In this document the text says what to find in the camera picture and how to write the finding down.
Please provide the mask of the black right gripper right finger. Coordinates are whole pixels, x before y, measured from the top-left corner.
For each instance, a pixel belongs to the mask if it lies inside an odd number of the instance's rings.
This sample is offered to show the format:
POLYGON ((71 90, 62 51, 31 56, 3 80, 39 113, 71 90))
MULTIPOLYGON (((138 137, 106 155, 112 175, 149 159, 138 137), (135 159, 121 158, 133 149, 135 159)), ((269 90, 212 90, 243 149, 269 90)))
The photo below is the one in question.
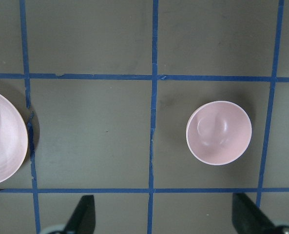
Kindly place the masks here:
POLYGON ((232 224, 238 234, 281 233, 245 193, 232 195, 232 224))

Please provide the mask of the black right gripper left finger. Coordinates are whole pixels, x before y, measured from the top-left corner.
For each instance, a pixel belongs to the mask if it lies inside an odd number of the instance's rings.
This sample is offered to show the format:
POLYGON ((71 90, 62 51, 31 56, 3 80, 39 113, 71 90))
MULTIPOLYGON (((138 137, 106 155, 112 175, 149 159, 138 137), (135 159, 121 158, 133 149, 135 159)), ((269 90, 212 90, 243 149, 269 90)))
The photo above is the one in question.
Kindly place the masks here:
POLYGON ((81 197, 64 227, 64 234, 93 234, 96 227, 95 200, 93 195, 81 197))

